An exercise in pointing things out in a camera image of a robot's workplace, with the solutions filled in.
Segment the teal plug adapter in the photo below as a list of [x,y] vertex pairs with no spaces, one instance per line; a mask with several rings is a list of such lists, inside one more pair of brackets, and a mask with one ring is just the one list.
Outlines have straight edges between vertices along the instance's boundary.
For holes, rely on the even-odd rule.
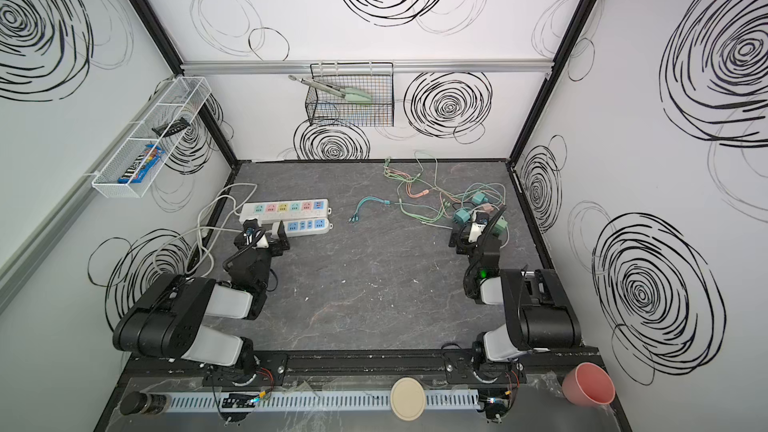
[[453,221],[456,224],[465,225],[471,221],[471,213],[468,209],[461,208],[454,212]]

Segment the long colourful power strip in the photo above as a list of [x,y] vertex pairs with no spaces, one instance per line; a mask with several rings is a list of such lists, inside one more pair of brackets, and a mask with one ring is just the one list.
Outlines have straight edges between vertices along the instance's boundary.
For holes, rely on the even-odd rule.
[[243,205],[239,222],[258,220],[260,224],[280,221],[327,218],[331,208],[327,199],[251,202]]

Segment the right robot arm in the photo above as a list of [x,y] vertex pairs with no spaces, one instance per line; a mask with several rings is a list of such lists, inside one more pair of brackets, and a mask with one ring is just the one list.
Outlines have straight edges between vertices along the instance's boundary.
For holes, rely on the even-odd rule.
[[482,332],[472,345],[472,364],[511,362],[524,355],[582,345],[576,313],[553,269],[500,266],[500,212],[466,210],[453,221],[449,246],[468,259],[462,286],[480,305],[503,308],[504,323]]

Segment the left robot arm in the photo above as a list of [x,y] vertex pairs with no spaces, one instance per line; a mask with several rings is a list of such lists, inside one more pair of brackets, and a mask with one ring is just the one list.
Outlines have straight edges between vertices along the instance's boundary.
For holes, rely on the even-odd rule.
[[163,273],[115,326],[113,346],[157,359],[183,359],[256,373],[253,342],[203,324],[206,317],[255,320],[269,292],[271,262],[290,249],[285,223],[249,219],[224,261],[225,282]]

